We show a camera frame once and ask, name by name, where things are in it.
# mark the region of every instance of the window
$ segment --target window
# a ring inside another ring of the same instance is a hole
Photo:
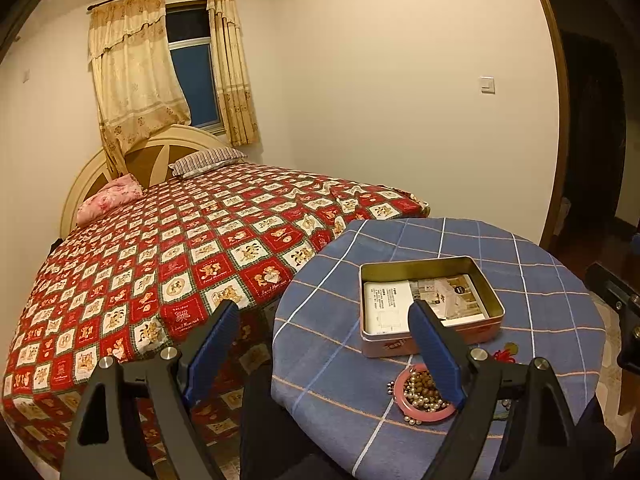
[[[191,125],[210,132],[222,130],[206,4],[169,7],[166,10],[166,33],[175,74],[191,110]]]

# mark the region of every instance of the curtain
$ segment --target curtain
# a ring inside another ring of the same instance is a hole
[[[235,0],[207,0],[218,107],[232,146],[259,140]]]
[[[171,124],[190,124],[169,53],[164,0],[117,0],[92,10],[89,55],[100,136],[112,174],[131,147]]]

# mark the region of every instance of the white wall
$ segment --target white wall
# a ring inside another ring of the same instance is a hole
[[[180,2],[188,0],[167,0]],[[262,143],[256,162],[294,167],[284,129],[272,0],[237,0]],[[33,278],[58,238],[66,195],[100,149],[86,7],[12,46],[0,64],[0,368]],[[28,80],[23,82],[28,73]]]
[[[294,159],[540,240],[558,84],[540,0],[276,0]],[[495,77],[495,95],[478,78]]]

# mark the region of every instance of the pink pillow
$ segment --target pink pillow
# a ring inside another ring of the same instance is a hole
[[[139,200],[142,195],[142,187],[137,182],[124,186],[102,188],[98,193],[82,202],[82,205],[78,208],[76,223],[78,227],[86,227],[112,209]]]
[[[127,173],[126,175],[119,176],[118,178],[111,180],[110,182],[107,182],[104,186],[100,188],[100,191],[109,189],[110,187],[114,187],[114,186],[126,186],[127,184],[139,184],[139,182],[136,180],[136,178],[132,174]]]

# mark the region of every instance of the wooden door frame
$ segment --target wooden door frame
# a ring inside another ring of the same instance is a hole
[[[562,191],[564,189],[564,178],[566,176],[566,162],[569,154],[569,122],[570,122],[570,102],[569,102],[569,80],[567,76],[566,60],[564,49],[562,48],[562,37],[556,16],[551,8],[549,0],[540,0],[542,9],[546,17],[546,24],[549,27],[551,45],[556,60],[556,75],[558,79],[558,158],[556,160],[556,175],[554,186],[549,201],[549,210],[546,213],[545,227],[540,238],[540,247],[548,250],[554,229],[558,222],[560,205],[562,203]]]

